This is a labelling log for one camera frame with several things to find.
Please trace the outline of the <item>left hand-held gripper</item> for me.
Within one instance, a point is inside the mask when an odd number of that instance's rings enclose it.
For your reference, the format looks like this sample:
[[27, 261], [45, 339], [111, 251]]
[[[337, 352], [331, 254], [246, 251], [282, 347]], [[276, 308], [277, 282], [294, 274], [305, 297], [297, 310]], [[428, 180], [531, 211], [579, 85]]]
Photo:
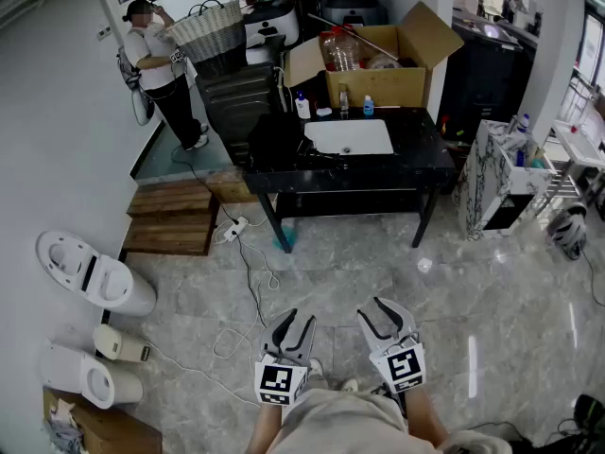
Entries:
[[266, 326], [261, 336], [261, 358], [254, 366], [254, 392], [262, 404], [292, 406], [308, 380], [310, 362], [304, 358], [310, 358], [316, 317], [309, 318], [294, 346], [282, 350], [296, 315], [296, 308], [282, 313]]

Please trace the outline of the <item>black cloth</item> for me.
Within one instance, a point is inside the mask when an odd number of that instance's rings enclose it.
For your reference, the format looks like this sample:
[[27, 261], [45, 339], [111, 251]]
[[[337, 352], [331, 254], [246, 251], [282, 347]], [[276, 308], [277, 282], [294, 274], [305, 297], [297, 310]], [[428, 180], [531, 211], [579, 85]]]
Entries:
[[294, 113], [261, 115], [247, 142], [248, 171], [292, 167], [299, 156], [305, 156], [313, 146], [304, 135], [301, 120]]

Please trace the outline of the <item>person's left forearm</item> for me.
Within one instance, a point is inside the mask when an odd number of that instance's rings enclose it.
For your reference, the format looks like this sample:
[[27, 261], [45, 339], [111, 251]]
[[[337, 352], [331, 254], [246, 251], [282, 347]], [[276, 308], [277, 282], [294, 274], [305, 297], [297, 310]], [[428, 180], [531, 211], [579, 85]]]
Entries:
[[282, 405], [261, 405], [245, 454], [268, 454], [281, 430], [282, 415]]

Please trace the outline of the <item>person's right forearm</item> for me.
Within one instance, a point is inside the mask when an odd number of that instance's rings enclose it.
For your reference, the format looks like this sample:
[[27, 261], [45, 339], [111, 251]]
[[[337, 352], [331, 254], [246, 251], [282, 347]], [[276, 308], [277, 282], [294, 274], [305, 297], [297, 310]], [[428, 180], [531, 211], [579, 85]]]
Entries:
[[449, 434], [424, 388], [405, 391], [405, 402], [409, 433], [434, 447], [441, 446]]

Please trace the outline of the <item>person's beige clothing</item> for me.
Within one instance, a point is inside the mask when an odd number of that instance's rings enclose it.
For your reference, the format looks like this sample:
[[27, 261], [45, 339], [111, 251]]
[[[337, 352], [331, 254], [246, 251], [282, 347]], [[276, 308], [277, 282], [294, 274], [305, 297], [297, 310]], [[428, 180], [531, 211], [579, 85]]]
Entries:
[[506, 441], [462, 430], [431, 443], [410, 432], [395, 401], [312, 389], [285, 417], [269, 454], [512, 454]]

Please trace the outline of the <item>white power strip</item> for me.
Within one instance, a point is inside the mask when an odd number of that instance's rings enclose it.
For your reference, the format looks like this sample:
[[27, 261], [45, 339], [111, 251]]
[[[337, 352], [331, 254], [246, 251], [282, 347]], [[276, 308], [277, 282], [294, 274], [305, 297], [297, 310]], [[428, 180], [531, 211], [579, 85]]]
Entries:
[[240, 217], [234, 220], [232, 225], [225, 231], [223, 235], [224, 239], [228, 242], [233, 242], [234, 240], [239, 238], [241, 233], [247, 228], [249, 224], [249, 221], [244, 217]]

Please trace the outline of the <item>wooden slat steps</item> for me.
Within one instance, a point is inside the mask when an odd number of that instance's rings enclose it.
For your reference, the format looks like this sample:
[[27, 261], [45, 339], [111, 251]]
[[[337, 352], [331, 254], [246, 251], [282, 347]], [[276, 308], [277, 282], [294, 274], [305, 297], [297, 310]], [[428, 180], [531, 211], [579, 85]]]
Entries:
[[131, 223], [122, 249], [127, 253], [206, 256], [219, 206], [256, 200], [241, 180], [142, 185], [127, 210]]

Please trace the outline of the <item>beige box appliance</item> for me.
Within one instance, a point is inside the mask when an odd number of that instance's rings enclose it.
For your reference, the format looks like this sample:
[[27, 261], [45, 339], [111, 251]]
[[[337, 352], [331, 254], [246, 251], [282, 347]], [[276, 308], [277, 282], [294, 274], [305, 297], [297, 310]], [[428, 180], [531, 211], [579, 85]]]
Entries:
[[99, 325], [93, 338], [95, 349], [110, 360], [145, 362], [150, 353], [146, 341], [108, 324]]

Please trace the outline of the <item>marble pattern cabinet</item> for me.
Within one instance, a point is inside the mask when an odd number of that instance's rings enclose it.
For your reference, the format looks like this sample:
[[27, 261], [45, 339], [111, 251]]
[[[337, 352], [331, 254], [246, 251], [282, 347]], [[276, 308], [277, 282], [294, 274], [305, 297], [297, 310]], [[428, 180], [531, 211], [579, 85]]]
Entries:
[[504, 150], [509, 125], [483, 120], [452, 194], [462, 232], [471, 240], [509, 236], [528, 218], [556, 171], [546, 158], [516, 164]]

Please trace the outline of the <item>white toilet open lid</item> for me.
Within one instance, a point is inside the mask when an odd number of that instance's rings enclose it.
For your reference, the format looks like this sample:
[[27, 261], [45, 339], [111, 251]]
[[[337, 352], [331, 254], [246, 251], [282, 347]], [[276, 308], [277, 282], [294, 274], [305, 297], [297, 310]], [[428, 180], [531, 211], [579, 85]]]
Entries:
[[36, 254], [58, 284], [96, 306], [134, 317], [156, 306], [156, 292], [146, 279], [77, 236], [45, 231], [37, 238]]

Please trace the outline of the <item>dark grey washing machine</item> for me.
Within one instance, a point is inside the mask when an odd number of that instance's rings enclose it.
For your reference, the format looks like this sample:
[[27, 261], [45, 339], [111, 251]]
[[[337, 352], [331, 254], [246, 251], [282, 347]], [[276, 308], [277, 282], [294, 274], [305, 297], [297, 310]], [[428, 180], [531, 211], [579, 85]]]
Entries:
[[210, 126], [235, 166], [245, 166], [248, 135], [265, 114], [282, 113], [274, 65], [263, 62], [215, 79], [196, 76]]

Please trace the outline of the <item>large open cardboard box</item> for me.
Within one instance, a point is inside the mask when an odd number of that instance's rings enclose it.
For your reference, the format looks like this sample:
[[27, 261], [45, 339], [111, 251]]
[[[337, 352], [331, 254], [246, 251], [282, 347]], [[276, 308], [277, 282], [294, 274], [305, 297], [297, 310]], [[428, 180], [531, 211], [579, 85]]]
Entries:
[[299, 86], [323, 72], [334, 108], [339, 106], [341, 87], [346, 88], [353, 107], [361, 107], [370, 96], [377, 106], [425, 108], [434, 68], [463, 47], [459, 35], [422, 1], [397, 26], [363, 26], [356, 32], [394, 57], [414, 64], [332, 72], [325, 67], [320, 39], [314, 38], [286, 54], [285, 85]]

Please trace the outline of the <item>black cabinet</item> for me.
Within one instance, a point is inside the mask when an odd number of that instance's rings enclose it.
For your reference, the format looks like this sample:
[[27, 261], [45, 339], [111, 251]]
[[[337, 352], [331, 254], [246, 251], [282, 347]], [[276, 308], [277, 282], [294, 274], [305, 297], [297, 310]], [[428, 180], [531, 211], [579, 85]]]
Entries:
[[463, 46], [447, 61], [439, 109], [441, 136], [471, 144], [479, 123], [507, 122], [514, 115], [518, 41], [498, 24], [466, 10], [453, 12], [452, 29]]

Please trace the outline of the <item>clear plastic jug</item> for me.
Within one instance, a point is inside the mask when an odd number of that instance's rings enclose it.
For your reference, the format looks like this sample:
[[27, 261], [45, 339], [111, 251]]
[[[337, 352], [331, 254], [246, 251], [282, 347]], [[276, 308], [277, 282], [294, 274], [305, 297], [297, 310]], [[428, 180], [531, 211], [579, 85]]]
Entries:
[[361, 56], [357, 40], [339, 26], [320, 34], [320, 47], [325, 67], [330, 72], [360, 70]]

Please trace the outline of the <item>long metal rod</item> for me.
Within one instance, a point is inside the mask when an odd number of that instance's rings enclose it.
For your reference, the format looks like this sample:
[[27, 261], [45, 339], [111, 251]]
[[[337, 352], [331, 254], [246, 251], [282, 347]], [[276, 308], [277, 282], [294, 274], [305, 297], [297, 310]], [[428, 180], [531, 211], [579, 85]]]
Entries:
[[380, 52], [380, 53], [384, 54], [385, 56], [389, 57], [390, 59], [395, 60], [395, 61], [398, 61], [398, 62], [399, 62], [401, 65], [403, 65], [403, 64], [402, 64], [402, 61], [403, 61], [403, 60], [402, 60], [401, 58], [399, 58], [399, 57], [398, 57], [398, 56], [396, 56], [396, 55], [393, 55], [392, 53], [388, 52], [388, 50], [386, 50], [386, 49], [384, 49], [384, 48], [380, 47], [379, 45], [374, 44], [374, 43], [373, 43], [373, 42], [371, 42], [370, 40], [368, 40], [368, 39], [364, 38], [364, 37], [363, 37], [363, 36], [361, 36], [360, 34], [356, 33], [356, 32], [355, 32], [353, 29], [347, 28], [347, 27], [346, 27], [346, 26], [344, 26], [344, 25], [340, 25], [340, 24], [334, 23], [334, 22], [332, 22], [332, 21], [329, 21], [329, 20], [327, 20], [327, 19], [324, 19], [324, 18], [322, 18], [322, 17], [320, 17], [320, 16], [318, 16], [318, 15], [315, 15], [315, 14], [313, 14], [313, 13], [310, 13], [310, 12], [307, 12], [307, 14], [306, 14], [306, 15], [307, 15], [309, 18], [313, 19], [313, 20], [319, 21], [319, 22], [321, 22], [321, 23], [323, 23], [323, 24], [326, 24], [326, 25], [328, 25], [328, 26], [335, 26], [335, 27], [337, 27], [337, 28], [339, 28], [339, 29], [343, 30], [344, 32], [346, 32], [347, 34], [351, 35], [352, 37], [354, 37], [354, 38], [358, 39], [360, 42], [364, 43], [365, 45], [367, 45], [367, 46], [369, 46], [369, 47], [372, 47], [373, 49], [375, 49], [375, 50], [377, 50], [378, 52]]

